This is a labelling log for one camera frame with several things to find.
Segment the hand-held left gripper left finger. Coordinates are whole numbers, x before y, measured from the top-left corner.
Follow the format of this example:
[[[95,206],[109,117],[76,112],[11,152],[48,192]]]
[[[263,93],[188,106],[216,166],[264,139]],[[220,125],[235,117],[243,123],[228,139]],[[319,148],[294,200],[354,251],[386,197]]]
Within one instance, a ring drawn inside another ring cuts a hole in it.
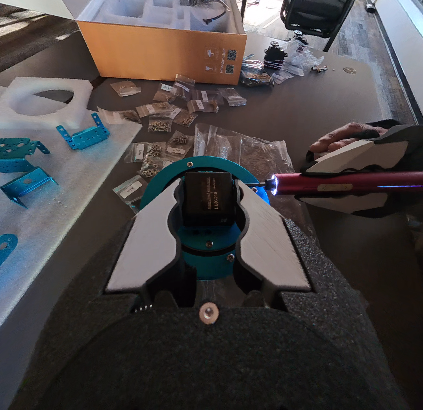
[[[106,286],[107,293],[135,292],[160,280],[179,283],[185,272],[182,179],[175,180],[135,217]]]

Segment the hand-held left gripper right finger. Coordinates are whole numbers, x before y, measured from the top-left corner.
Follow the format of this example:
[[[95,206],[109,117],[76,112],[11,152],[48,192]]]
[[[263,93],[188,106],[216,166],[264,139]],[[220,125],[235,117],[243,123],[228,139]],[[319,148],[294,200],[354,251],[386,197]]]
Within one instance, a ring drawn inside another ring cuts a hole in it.
[[[284,218],[245,183],[235,181],[233,276],[244,292],[310,292],[311,284]]]

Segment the red electric screwdriver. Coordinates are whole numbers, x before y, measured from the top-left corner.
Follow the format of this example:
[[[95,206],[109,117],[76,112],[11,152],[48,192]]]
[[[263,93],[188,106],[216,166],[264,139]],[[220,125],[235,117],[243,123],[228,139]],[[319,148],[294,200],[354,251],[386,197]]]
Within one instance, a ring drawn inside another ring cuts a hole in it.
[[[247,184],[263,188],[272,195],[329,196],[364,195],[368,193],[411,192],[423,190],[421,171],[379,171],[335,175],[274,174],[260,183]]]

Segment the blue round turntable base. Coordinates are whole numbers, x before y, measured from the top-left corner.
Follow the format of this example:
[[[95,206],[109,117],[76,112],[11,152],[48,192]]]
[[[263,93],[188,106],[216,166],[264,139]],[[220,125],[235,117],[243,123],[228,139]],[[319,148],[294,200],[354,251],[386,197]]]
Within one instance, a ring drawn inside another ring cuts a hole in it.
[[[267,192],[251,188],[268,204]],[[182,227],[178,231],[185,262],[197,271],[198,280],[215,280],[232,274],[235,243],[240,235],[236,222],[232,226]]]

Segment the person's right hand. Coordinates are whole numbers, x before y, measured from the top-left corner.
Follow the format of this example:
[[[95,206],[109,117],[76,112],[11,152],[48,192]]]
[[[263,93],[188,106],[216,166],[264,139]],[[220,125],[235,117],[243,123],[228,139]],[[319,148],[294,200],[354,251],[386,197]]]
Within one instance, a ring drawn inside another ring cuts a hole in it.
[[[336,151],[351,143],[359,141],[359,134],[368,130],[373,130],[377,132],[378,135],[383,135],[388,131],[388,129],[379,126],[351,122],[322,136],[309,146],[309,151],[315,154]]]

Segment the white foam sheet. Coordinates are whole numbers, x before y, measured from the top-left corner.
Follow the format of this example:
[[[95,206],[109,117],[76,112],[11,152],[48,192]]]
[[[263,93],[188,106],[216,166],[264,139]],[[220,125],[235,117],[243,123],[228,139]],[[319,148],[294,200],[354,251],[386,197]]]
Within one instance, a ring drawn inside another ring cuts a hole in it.
[[[41,104],[30,104],[27,100],[24,111],[36,110],[36,106],[42,110],[59,110],[70,103],[73,93],[54,90],[37,96],[42,97]],[[78,129],[64,128],[72,135],[94,126],[92,113],[87,108]],[[108,122],[101,121],[109,130]],[[1,192],[1,234],[18,237],[17,247],[1,265],[1,325],[106,180],[131,134],[135,134],[132,129],[130,134],[118,134],[117,140],[110,140],[110,132],[105,141],[83,150],[72,150],[56,129],[1,129],[1,138],[29,138],[43,143],[50,154],[36,149],[28,156],[28,162],[41,167],[58,183],[47,182],[23,196],[21,201],[28,209]]]

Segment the large clear plastic bag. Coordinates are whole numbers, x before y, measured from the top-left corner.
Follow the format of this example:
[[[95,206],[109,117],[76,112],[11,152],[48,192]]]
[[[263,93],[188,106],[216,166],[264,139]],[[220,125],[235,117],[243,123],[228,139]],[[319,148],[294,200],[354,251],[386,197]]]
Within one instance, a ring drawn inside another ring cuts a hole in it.
[[[204,123],[195,125],[193,155],[230,160],[248,170],[258,181],[276,173],[294,173],[284,141],[270,142]],[[313,235],[305,204],[293,196],[272,196],[269,192],[267,196],[283,217],[293,220],[308,236]]]

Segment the dark foil parts bag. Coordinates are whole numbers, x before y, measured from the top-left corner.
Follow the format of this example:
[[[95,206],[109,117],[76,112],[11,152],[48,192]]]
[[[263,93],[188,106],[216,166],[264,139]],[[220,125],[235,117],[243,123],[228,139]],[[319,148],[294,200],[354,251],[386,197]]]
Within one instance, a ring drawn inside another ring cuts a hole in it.
[[[273,78],[264,69],[260,60],[243,61],[239,82],[247,87],[274,86]]]

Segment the pile of small screw packets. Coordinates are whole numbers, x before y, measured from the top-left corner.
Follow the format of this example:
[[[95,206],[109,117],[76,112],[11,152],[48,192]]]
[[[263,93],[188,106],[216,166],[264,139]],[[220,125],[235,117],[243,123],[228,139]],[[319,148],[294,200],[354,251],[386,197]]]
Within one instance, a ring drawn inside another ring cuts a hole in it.
[[[126,204],[133,213],[138,213],[162,189],[174,180],[184,179],[186,174],[230,173],[234,180],[239,179],[245,184],[256,181],[256,178],[245,168],[220,157],[187,156],[197,136],[193,137],[177,129],[174,121],[192,120],[193,114],[170,105],[167,102],[156,102],[142,105],[140,112],[146,114],[140,117],[135,110],[135,102],[129,110],[112,111],[111,114],[124,115],[123,124],[110,125],[110,140],[117,140],[118,134],[130,134],[131,139],[118,152],[117,164],[113,165],[111,175],[102,185],[104,189],[114,186],[114,193]]]

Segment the blue round-end metal plate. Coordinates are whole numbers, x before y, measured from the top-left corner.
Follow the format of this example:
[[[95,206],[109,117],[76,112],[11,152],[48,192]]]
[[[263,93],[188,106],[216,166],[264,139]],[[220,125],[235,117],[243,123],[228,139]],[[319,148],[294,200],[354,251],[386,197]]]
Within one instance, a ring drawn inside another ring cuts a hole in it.
[[[14,234],[0,236],[0,265],[2,265],[18,245],[18,237]]]

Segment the black office chair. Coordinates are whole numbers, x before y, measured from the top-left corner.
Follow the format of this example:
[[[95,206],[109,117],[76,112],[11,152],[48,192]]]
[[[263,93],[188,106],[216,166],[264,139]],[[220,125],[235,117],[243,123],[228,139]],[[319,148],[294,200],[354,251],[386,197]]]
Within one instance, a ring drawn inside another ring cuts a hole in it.
[[[280,17],[289,31],[328,39],[328,52],[356,0],[283,0]]]

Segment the white foam block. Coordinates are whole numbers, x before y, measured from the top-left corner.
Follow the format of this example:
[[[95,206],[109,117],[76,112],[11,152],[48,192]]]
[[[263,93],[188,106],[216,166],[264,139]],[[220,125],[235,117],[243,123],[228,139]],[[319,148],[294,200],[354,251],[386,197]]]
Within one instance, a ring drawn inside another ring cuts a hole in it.
[[[42,97],[37,94],[54,90],[73,93],[70,103],[56,111],[39,106],[36,110],[23,110],[27,100],[39,105]],[[62,125],[67,130],[76,130],[84,119],[92,90],[88,80],[16,77],[1,94],[1,129],[47,130]]]

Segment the orange cardboard box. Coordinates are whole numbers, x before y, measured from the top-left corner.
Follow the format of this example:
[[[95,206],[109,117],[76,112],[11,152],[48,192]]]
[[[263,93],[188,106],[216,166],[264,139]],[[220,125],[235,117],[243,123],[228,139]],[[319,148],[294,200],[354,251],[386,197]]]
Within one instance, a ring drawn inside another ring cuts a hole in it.
[[[236,0],[62,0],[101,76],[236,85],[247,35]]]

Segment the blue long U bracket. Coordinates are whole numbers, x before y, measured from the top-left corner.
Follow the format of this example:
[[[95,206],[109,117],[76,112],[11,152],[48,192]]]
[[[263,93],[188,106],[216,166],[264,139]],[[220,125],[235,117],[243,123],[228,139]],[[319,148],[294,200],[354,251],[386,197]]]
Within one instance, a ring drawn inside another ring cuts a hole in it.
[[[95,125],[73,135],[70,135],[62,125],[56,127],[56,130],[72,150],[83,150],[108,139],[110,132],[104,126],[98,113],[92,113],[91,117]]]

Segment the blue angled metal bracket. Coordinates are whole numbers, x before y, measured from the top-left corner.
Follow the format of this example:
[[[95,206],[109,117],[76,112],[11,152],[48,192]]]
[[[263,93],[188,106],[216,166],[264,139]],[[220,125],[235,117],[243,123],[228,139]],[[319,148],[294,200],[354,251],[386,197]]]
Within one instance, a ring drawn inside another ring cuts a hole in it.
[[[50,181],[58,185],[54,178],[45,172],[45,170],[41,167],[35,167],[35,169],[2,185],[0,189],[10,201],[28,209],[28,207],[21,201],[21,197]]]

